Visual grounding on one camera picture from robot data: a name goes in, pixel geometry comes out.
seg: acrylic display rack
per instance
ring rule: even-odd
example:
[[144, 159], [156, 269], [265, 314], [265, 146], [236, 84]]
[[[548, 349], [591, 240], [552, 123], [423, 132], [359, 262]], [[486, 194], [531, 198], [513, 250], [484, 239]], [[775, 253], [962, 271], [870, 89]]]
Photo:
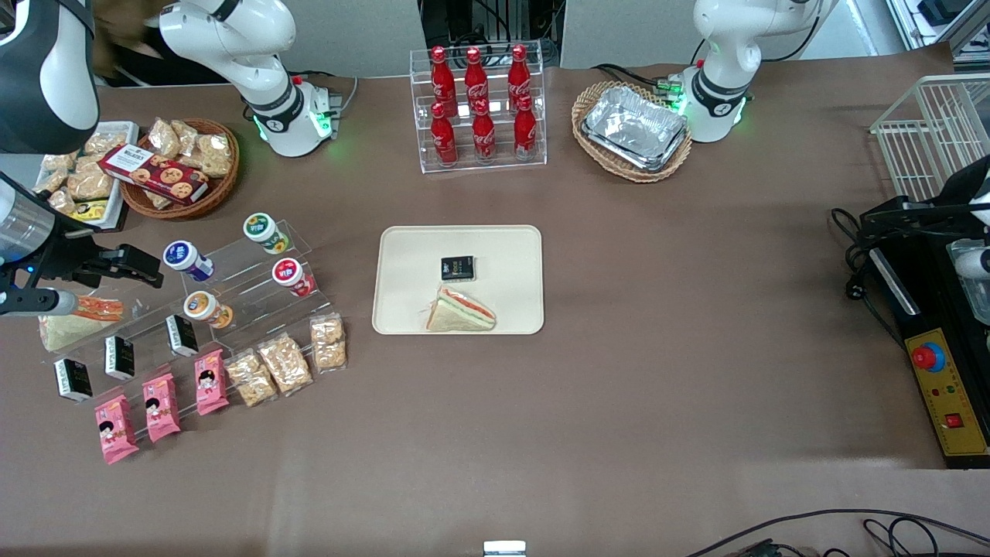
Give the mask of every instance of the acrylic display rack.
[[[310, 369], [315, 371], [312, 361], [312, 347], [309, 333], [309, 317], [329, 313], [332, 306], [326, 295], [317, 289], [304, 297], [296, 297], [289, 288], [278, 285], [271, 278], [271, 268], [281, 258], [294, 258], [302, 264], [306, 273], [312, 274], [306, 255], [310, 247], [285, 221], [278, 223], [279, 230], [289, 236], [292, 247], [280, 255], [267, 254], [260, 245], [247, 238], [207, 254], [213, 261], [214, 274], [203, 282], [196, 282], [188, 275], [181, 274], [185, 293], [206, 290], [217, 296], [220, 303], [229, 305], [234, 311], [234, 322], [224, 329], [212, 329], [204, 323], [193, 321], [199, 354], [206, 354], [218, 348], [224, 349], [224, 358], [256, 347], [261, 341], [287, 332], [302, 348], [307, 356]], [[180, 275], [165, 268], [165, 273]], [[166, 280], [176, 277], [166, 276]], [[149, 289], [138, 288], [142, 295], [149, 295]], [[119, 292], [127, 294], [134, 288]], [[96, 295], [110, 296], [116, 292], [105, 292], [102, 288]], [[169, 293], [183, 294], [177, 288]], [[108, 327], [82, 341], [71, 345], [53, 357], [50, 363], [68, 358], [86, 365], [89, 380], [93, 386], [93, 397], [78, 405], [95, 408], [107, 400], [123, 394], [131, 406], [131, 420], [138, 439], [147, 436], [145, 428], [145, 403], [142, 384], [171, 371], [175, 378], [175, 396], [179, 406], [179, 417], [193, 413], [196, 408], [196, 385], [193, 381], [195, 357], [177, 356], [168, 345], [168, 332], [165, 318], [169, 315], [182, 315], [185, 295], [168, 302], [150, 306], [135, 296], [122, 296], [126, 307], [132, 307], [138, 315], [120, 324]], [[121, 382], [104, 374], [104, 339], [115, 335], [130, 340], [134, 344], [135, 376]], [[236, 388], [227, 385], [227, 393], [232, 403], [240, 397]]]
[[[515, 118], [509, 112], [509, 68], [512, 66], [512, 46], [525, 45], [529, 53], [530, 94], [533, 96], [533, 115], [537, 118], [537, 152], [531, 161], [519, 161], [515, 155]], [[464, 89], [464, 73], [467, 68], [467, 46], [446, 49], [446, 61], [453, 72], [457, 91], [458, 115], [450, 119], [454, 141], [457, 145], [457, 164], [444, 168], [437, 158], [430, 125], [433, 114], [430, 107], [436, 102], [431, 78], [433, 63], [430, 51], [409, 52], [409, 79], [413, 89], [413, 120], [419, 143], [420, 168], [423, 173], [467, 170], [473, 168], [520, 167], [546, 164], [546, 91], [544, 88], [544, 57], [539, 41], [493, 43], [479, 45], [481, 63], [488, 74], [488, 100], [492, 121], [495, 123], [495, 158], [488, 165], [480, 164], [474, 157], [472, 118], [467, 107]]]

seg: sandwich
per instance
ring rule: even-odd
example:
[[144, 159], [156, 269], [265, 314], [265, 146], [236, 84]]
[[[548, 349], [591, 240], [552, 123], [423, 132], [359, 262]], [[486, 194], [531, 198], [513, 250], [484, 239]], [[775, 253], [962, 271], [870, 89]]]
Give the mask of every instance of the sandwich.
[[487, 307], [445, 286], [437, 292], [427, 321], [428, 331], [490, 331], [493, 328], [495, 314]]

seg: yellow control panel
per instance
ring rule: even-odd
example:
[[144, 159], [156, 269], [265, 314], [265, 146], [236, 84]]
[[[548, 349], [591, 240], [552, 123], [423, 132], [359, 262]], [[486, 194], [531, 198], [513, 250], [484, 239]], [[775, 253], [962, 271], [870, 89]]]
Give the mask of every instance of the yellow control panel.
[[941, 329], [904, 341], [922, 396], [946, 456], [987, 454], [987, 442], [969, 403]]

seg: white wire rack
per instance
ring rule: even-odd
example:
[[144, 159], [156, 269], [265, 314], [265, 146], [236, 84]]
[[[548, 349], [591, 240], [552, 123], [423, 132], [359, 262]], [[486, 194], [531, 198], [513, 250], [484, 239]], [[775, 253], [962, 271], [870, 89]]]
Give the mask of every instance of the white wire rack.
[[935, 197], [960, 168], [990, 153], [990, 73], [918, 80], [870, 127], [898, 195]]

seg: emergency stop button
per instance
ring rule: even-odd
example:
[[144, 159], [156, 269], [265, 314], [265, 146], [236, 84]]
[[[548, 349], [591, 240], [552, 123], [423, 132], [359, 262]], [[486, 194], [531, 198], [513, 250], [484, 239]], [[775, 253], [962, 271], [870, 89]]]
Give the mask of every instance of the emergency stop button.
[[935, 374], [945, 368], [945, 351], [934, 342], [926, 342], [911, 351], [911, 361], [919, 368]]

